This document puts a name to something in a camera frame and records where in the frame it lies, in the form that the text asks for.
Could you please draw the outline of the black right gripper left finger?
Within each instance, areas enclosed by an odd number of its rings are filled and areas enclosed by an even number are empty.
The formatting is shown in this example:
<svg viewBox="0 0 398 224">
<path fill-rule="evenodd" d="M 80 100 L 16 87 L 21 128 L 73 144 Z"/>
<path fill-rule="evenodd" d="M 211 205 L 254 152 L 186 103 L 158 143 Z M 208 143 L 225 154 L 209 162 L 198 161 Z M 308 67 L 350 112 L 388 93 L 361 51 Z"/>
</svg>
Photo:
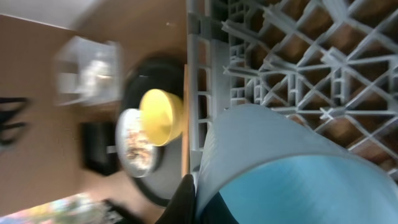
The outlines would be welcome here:
<svg viewBox="0 0 398 224">
<path fill-rule="evenodd" d="M 156 224 L 191 224 L 195 213 L 196 190 L 194 178 L 187 174 Z"/>
</svg>

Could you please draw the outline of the blue cup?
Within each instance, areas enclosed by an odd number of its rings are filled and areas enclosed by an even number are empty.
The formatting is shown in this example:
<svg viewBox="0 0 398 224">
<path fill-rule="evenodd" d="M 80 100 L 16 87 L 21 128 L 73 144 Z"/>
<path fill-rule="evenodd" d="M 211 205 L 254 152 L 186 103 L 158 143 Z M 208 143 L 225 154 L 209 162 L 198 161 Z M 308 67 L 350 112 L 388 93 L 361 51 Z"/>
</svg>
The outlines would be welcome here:
<svg viewBox="0 0 398 224">
<path fill-rule="evenodd" d="M 259 105 L 211 124 L 197 222 L 218 192 L 238 223 L 397 222 L 397 184 L 382 169 Z"/>
</svg>

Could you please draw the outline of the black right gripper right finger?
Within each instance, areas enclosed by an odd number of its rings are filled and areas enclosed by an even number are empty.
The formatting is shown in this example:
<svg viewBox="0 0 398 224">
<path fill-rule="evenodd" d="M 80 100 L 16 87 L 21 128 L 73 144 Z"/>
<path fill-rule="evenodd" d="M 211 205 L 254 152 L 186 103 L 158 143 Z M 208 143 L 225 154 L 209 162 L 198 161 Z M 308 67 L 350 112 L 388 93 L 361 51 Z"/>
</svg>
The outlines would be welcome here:
<svg viewBox="0 0 398 224">
<path fill-rule="evenodd" d="M 219 192 L 207 203 L 199 221 L 201 224 L 238 224 Z"/>
</svg>

